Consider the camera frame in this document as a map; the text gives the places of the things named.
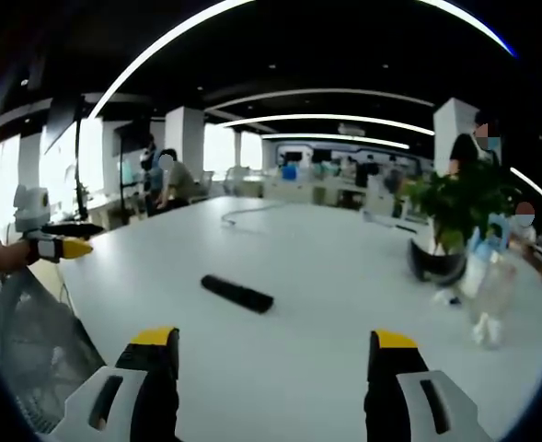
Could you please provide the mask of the person's left hand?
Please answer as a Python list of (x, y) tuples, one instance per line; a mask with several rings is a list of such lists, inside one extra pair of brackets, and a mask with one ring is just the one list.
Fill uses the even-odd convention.
[(14, 244), (0, 243), (0, 273), (11, 273), (29, 264), (29, 243), (21, 240)]

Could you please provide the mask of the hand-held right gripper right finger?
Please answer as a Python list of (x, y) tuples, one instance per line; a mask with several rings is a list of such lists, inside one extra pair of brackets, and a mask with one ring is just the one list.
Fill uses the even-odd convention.
[(491, 440), (477, 405), (400, 333), (371, 332), (363, 408), (368, 441)]

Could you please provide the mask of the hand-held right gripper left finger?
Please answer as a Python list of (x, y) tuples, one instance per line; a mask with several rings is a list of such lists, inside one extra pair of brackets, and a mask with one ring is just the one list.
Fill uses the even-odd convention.
[(51, 441), (176, 441), (179, 330), (140, 332), (64, 405)]

